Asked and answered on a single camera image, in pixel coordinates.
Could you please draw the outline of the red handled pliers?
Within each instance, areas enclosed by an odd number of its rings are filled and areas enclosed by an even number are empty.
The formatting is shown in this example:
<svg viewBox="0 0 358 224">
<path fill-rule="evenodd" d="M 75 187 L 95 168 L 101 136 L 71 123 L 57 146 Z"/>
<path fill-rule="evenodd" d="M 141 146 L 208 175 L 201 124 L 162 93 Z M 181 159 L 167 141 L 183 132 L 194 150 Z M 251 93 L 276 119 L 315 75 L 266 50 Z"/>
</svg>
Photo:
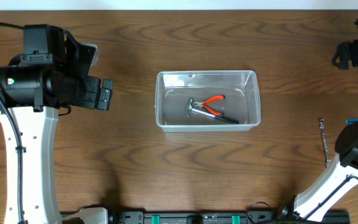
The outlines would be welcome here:
<svg viewBox="0 0 358 224">
<path fill-rule="evenodd" d="M 222 111 L 215 110 L 213 106 L 216 104 L 216 102 L 224 101 L 225 98 L 226 97 L 224 95 L 214 95 L 203 101 L 195 101 L 193 103 L 193 106 L 195 108 L 205 110 L 206 112 L 209 112 L 215 116 L 223 116 L 224 113 Z"/>
</svg>

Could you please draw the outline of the small steel hammer black grip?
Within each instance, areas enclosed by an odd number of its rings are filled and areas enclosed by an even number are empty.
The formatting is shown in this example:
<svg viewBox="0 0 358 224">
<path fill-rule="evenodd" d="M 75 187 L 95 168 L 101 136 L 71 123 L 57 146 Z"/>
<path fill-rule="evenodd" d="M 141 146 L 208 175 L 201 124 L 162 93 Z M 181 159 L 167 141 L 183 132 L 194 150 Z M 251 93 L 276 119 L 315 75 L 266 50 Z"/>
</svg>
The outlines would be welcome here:
<svg viewBox="0 0 358 224">
<path fill-rule="evenodd" d="M 189 103 L 188 103 L 188 109 L 187 109 L 187 116 L 190 117 L 190 113 L 194 113 L 194 114 L 199 114 L 201 116 L 207 117 L 207 118 L 211 118 L 211 119 L 216 119 L 219 121 L 223 121 L 229 124 L 239 124 L 239 121 L 236 119 L 232 119 L 232 118 L 228 118 L 227 116 L 223 115 L 223 116 L 215 116 L 209 112 L 206 112 L 205 110 L 199 109 L 199 108 L 195 108 L 193 106 L 194 103 L 194 99 L 190 98 L 189 99 Z"/>
</svg>

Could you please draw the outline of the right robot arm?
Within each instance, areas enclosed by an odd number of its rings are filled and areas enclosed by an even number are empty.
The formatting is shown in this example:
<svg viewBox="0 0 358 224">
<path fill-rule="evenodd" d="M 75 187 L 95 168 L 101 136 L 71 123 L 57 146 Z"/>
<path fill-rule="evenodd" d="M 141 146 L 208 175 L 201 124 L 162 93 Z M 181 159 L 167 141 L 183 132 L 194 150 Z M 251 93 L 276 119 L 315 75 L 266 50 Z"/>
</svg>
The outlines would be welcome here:
<svg viewBox="0 0 358 224">
<path fill-rule="evenodd" d="M 354 21 L 358 28 L 358 18 Z M 358 67 L 358 39 L 338 45 L 332 64 L 347 70 Z M 347 124 L 335 143 L 335 157 L 304 192 L 276 214 L 288 223 L 321 222 L 328 210 L 358 184 L 358 120 Z"/>
</svg>

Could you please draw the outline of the clear plastic container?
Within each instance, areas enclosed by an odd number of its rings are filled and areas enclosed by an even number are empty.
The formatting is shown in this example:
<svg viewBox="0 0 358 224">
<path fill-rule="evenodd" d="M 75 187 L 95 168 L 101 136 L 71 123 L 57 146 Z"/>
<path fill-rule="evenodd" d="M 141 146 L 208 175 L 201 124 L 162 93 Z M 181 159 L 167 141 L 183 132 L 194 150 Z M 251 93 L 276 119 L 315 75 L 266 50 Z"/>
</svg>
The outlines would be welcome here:
<svg viewBox="0 0 358 224">
<path fill-rule="evenodd" d="M 165 132 L 249 131 L 261 122 L 257 75 L 252 70 L 160 72 L 155 117 Z"/>
</svg>

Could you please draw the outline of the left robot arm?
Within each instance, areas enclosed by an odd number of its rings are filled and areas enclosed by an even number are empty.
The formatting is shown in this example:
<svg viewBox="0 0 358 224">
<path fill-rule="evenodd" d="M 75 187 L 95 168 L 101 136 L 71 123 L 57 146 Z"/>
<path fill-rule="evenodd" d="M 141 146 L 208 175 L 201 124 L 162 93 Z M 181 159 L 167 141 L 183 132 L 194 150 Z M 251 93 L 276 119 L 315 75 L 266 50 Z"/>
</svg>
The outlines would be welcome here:
<svg viewBox="0 0 358 224">
<path fill-rule="evenodd" d="M 0 123 L 6 144 L 5 223 L 112 223 L 103 205 L 63 215 L 55 190 L 55 131 L 60 109 L 106 111 L 112 80 L 89 75 L 99 50 L 65 29 L 26 25 L 24 52 L 0 67 Z"/>
</svg>

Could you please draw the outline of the silver ring wrench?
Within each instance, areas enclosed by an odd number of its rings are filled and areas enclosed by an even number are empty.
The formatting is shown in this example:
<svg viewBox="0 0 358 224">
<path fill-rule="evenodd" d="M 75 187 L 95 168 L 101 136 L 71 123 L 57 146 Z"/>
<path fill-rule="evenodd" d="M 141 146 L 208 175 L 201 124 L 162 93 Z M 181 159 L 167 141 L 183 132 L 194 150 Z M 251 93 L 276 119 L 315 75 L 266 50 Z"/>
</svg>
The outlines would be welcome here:
<svg viewBox="0 0 358 224">
<path fill-rule="evenodd" d="M 321 140 L 322 140 L 323 148 L 324 148 L 325 166 L 326 166 L 326 168 L 328 168 L 331 165 L 331 158 L 330 158 L 328 142 L 327 142 L 327 138 L 326 138 L 325 120 L 324 119 L 319 120 L 319 131 L 320 131 Z"/>
</svg>

